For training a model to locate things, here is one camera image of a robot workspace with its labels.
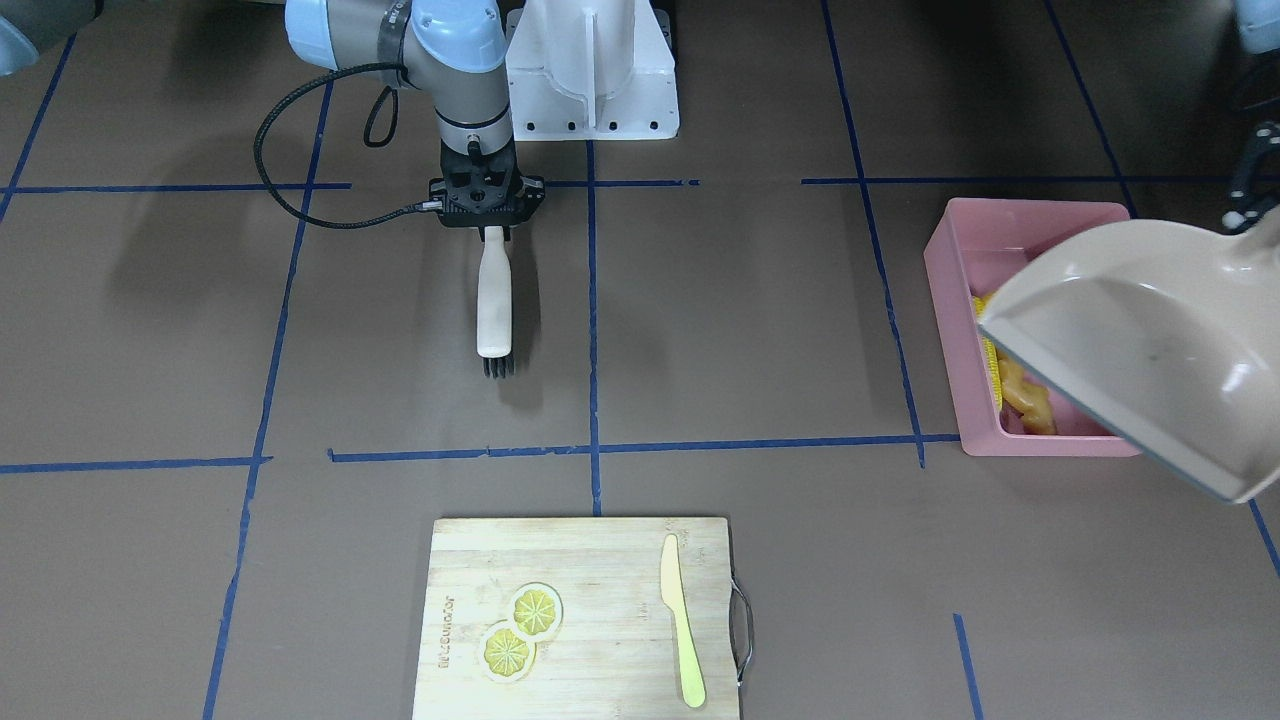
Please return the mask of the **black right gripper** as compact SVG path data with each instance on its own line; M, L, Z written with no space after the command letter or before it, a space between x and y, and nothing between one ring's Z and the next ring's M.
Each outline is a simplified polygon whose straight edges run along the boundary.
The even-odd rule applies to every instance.
M440 142L440 169L429 184L429 210L445 228L520 225L547 196L545 181L520 169L513 140L475 158Z

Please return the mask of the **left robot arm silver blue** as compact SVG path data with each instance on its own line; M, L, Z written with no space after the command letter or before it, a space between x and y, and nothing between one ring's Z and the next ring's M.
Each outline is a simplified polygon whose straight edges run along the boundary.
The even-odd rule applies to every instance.
M1249 92L1263 79L1277 78L1279 3L1235 1L1233 10L1242 49L1254 60L1228 92L1228 110L1235 115L1268 114L1248 133L1228 182L1230 209L1222 215L1222 227L1236 234L1277 208L1276 190L1257 188L1266 161L1277 156L1277 94L1251 100Z

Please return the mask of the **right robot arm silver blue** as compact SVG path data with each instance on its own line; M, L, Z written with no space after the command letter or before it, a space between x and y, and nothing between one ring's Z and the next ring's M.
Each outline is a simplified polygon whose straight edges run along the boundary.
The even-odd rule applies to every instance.
M440 169L421 202L367 220L380 225L431 213L448 228L475 229L504 243L545 197L544 181L520 170L506 72L507 40L494 1L285 1L287 38L316 79L280 100L253 140L253 163L276 204L311 225L323 220L280 195L264 161L268 132L293 102L338 79L376 76L380 99L403 90L431 99L440 137Z

